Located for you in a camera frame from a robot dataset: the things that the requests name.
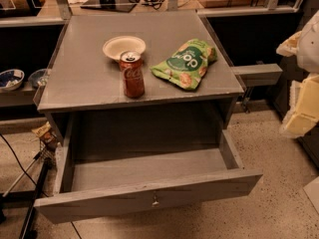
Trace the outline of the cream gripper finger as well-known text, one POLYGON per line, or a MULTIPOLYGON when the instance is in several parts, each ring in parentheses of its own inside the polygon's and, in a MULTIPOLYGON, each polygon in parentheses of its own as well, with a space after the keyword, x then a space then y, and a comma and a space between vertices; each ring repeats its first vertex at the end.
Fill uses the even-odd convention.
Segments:
POLYGON ((302 82, 291 83, 289 107, 280 133, 289 138, 304 136, 319 122, 318 74, 310 74, 302 82))

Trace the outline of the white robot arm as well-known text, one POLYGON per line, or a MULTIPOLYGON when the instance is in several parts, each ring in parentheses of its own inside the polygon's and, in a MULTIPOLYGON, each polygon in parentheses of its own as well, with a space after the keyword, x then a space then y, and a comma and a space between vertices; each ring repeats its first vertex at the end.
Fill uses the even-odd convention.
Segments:
POLYGON ((299 68, 309 73, 302 82, 292 81, 289 106, 280 133, 290 138, 304 136, 319 121, 319 11, 303 29, 281 43, 276 53, 295 56, 299 68))

